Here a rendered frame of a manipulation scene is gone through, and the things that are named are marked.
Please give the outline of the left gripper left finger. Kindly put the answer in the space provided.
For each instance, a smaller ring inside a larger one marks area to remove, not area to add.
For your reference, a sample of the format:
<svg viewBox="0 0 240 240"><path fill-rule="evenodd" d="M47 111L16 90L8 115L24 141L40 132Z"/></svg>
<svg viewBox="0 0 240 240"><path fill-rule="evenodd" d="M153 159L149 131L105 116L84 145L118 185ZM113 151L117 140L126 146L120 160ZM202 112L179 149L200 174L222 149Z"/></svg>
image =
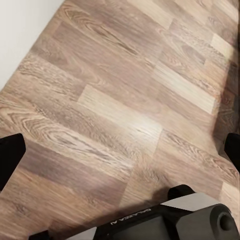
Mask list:
<svg viewBox="0 0 240 240"><path fill-rule="evenodd" d="M26 153L22 133L0 138L0 193Z"/></svg>

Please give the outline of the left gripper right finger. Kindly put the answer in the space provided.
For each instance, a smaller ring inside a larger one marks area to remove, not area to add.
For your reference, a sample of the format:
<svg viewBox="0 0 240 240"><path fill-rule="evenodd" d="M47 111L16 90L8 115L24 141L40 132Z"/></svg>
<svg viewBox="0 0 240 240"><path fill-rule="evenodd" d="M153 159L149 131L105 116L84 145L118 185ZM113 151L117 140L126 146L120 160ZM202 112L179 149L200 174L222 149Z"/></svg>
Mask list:
<svg viewBox="0 0 240 240"><path fill-rule="evenodd" d="M224 151L240 173L240 134L228 133Z"/></svg>

